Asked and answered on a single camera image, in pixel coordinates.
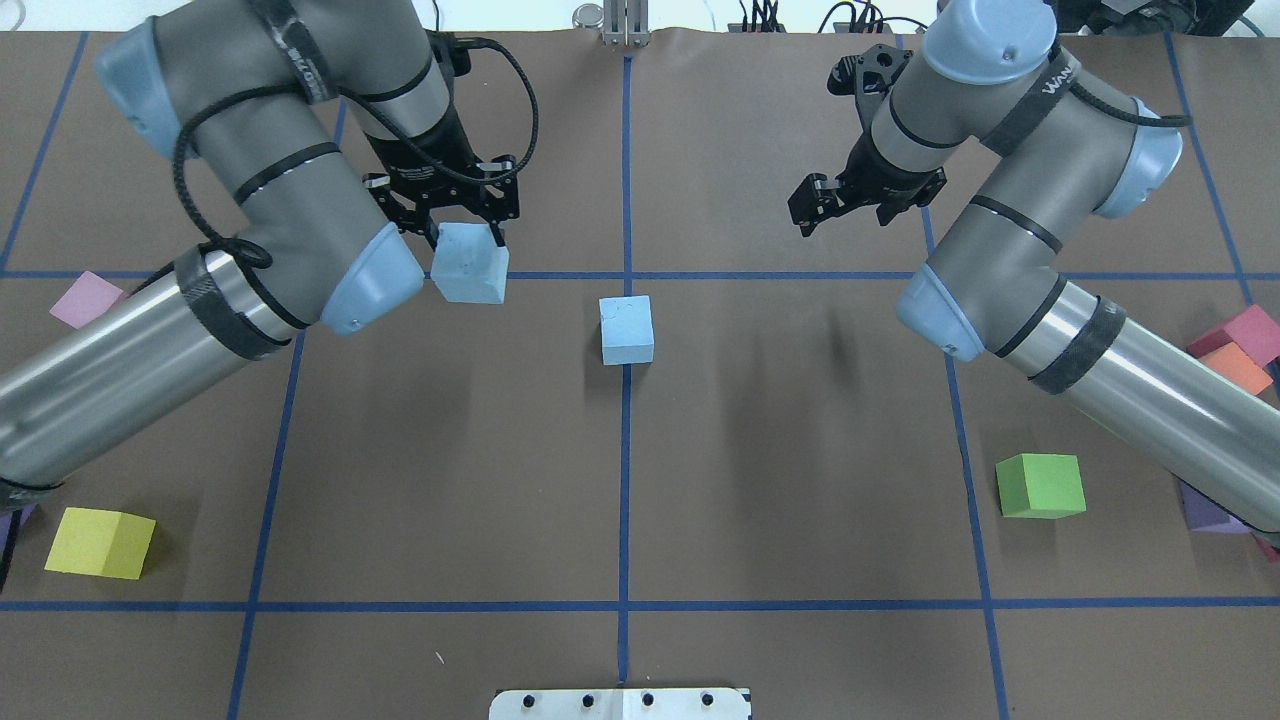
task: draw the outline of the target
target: blue tape line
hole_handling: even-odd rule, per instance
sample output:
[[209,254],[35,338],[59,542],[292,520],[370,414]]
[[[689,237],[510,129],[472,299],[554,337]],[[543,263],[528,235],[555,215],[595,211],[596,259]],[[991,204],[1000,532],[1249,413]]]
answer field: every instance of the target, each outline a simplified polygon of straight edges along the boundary
[[[622,59],[622,295],[634,290],[631,259],[631,56]],[[622,366],[618,469],[618,687],[631,670],[631,365]]]
[[631,56],[622,59],[622,295],[631,295]]
[[511,601],[511,602],[259,602],[259,612],[278,614],[503,614],[503,612],[614,612],[612,600]]
[[178,601],[61,601],[17,600],[0,602],[0,612],[243,612],[243,602]]
[[1062,273],[1073,281],[1235,281],[1235,273],[1125,273],[1079,272]]
[[908,270],[748,270],[748,272],[716,272],[716,270],[690,270],[690,272],[637,272],[632,277],[641,281],[909,281],[911,273]]
[[[1183,105],[1183,114],[1190,115],[1192,106],[1187,100],[1187,88],[1183,86],[1183,73],[1178,65],[1178,53],[1174,51],[1174,40],[1165,33],[1165,51],[1169,54],[1169,67],[1174,70],[1174,85],[1178,87],[1178,100]],[[1235,278],[1240,283],[1240,292],[1244,301],[1253,305],[1253,293],[1249,292],[1249,283],[1244,279],[1244,265],[1240,263],[1240,254],[1235,247],[1235,238],[1231,236],[1231,227],[1226,222],[1226,213],[1222,210],[1222,200],[1217,195],[1217,184],[1213,182],[1213,173],[1208,169],[1208,159],[1204,158],[1204,149],[1201,146],[1199,132],[1196,124],[1187,127],[1192,136],[1192,147],[1196,150],[1196,160],[1199,161],[1201,174],[1204,176],[1204,186],[1208,188],[1208,199],[1213,204],[1213,214],[1217,215],[1217,225],[1222,231],[1222,240],[1226,241],[1226,254],[1231,258],[1231,266],[1235,268]]]
[[[259,614],[457,614],[616,612],[612,600],[480,602],[259,602]],[[928,612],[984,610],[1280,607],[1280,596],[1024,597],[928,600],[632,600],[630,612]],[[0,612],[244,612],[247,602],[0,601]]]
[[257,536],[257,553],[253,560],[253,579],[250,583],[248,606],[244,610],[244,626],[241,629],[241,646],[236,656],[236,675],[232,680],[232,696],[227,703],[227,719],[239,715],[241,693],[244,689],[244,673],[248,669],[248,652],[253,642],[253,621],[257,618],[257,598],[262,591],[262,569],[266,566],[266,546],[271,539],[271,520],[275,516],[275,498],[280,488],[280,470],[284,466],[284,450],[289,438],[289,423],[293,419],[293,400],[298,389],[298,370],[302,366],[302,352],[306,348],[306,332],[298,333],[293,341],[293,364],[289,366],[289,383],[284,391],[284,407],[280,410],[280,430],[275,439],[275,457],[271,460],[271,479],[266,488],[266,503],[262,509],[262,525]]
[[[929,254],[937,247],[933,240],[933,217],[928,208],[920,208],[920,220],[924,224],[924,246]],[[982,615],[987,626],[987,652],[991,656],[991,679],[996,689],[996,708],[1001,720],[1009,720],[1009,697],[1005,692],[1005,669],[1000,659],[1000,634],[996,629],[996,611],[991,601],[991,582],[987,575],[987,550],[982,539],[982,518],[978,514],[978,493],[973,480],[973,461],[969,457],[969,434],[964,425],[964,405],[960,401],[960,382],[956,379],[955,361],[943,357],[947,368],[947,391],[951,395],[951,416],[956,429],[956,445],[960,447],[960,464],[964,471],[965,501],[969,506],[969,534],[973,537],[974,564],[978,568],[978,591],[982,593]]]
[[980,600],[636,600],[632,612],[890,612],[982,610]]
[[88,42],[88,33],[82,32],[79,42],[76,44],[76,53],[72,55],[72,64],[67,68],[67,77],[63,78],[63,88],[58,94],[58,102],[54,104],[54,111],[49,117],[49,124],[45,126],[45,136],[40,140],[40,150],[36,151],[36,160],[31,164],[31,173],[27,176],[27,186],[22,188],[22,199],[18,200],[18,209],[13,214],[13,223],[9,224],[9,236],[5,238],[4,250],[0,250],[0,272],[4,272],[5,266],[9,264],[9,255],[13,252],[13,246],[18,241],[18,228],[22,227],[22,218],[27,214],[27,204],[31,202],[31,193],[36,190],[36,179],[40,177],[40,168],[45,164],[45,154],[49,152],[49,143],[54,140],[54,129],[58,127],[58,119],[63,114],[63,106],[67,105],[67,95],[70,94],[72,81],[76,78],[76,70],[79,68],[81,58],[84,56],[84,44]]
[[338,101],[338,119],[333,123],[333,142],[342,147],[342,132],[347,128],[347,99]]
[[622,366],[622,452],[618,497],[618,684],[627,682],[630,665],[631,601],[631,365]]
[[1098,607],[1280,607],[1280,597],[1048,597],[993,600],[996,610],[1076,610]]

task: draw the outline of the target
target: orange cube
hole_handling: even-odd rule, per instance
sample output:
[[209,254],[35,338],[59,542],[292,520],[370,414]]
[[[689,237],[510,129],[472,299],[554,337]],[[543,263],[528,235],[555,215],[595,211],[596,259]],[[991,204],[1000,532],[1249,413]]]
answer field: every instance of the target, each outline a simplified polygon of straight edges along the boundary
[[1204,363],[1217,374],[1244,388],[1249,395],[1257,395],[1271,387],[1271,375],[1260,368],[1234,342],[1229,342],[1201,357],[1201,363]]

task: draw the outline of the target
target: purple cube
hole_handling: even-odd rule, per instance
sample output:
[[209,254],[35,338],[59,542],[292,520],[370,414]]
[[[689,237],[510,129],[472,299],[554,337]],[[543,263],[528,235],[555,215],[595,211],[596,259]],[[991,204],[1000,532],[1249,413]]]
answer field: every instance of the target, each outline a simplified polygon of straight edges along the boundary
[[[31,518],[31,514],[35,512],[35,511],[36,511],[36,506],[35,505],[28,505],[27,507],[23,507],[22,509],[22,515],[18,516],[19,518],[18,527],[20,528],[20,527],[26,525],[27,520]],[[12,510],[9,512],[5,512],[4,515],[0,515],[0,546],[3,546],[4,544],[4,539],[6,537],[9,537],[9,520],[12,520],[12,519],[13,519],[13,511]]]
[[1183,516],[1187,518],[1187,528],[1201,533],[1226,533],[1243,536],[1249,532],[1248,525],[1242,523],[1235,515],[1222,510],[1212,500],[1204,497],[1192,486],[1179,480],[1183,493]]

